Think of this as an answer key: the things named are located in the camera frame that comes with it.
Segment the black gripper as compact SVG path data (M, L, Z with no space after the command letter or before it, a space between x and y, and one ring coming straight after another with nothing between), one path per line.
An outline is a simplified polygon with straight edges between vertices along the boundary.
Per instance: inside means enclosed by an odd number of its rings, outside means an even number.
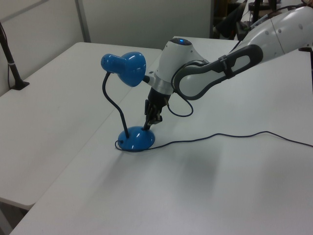
M145 123L143 130L149 130L151 125L162 122L162 108L167 104L166 102L170 99L171 95L162 94L155 89L151 88L148 94L148 98L145 100Z

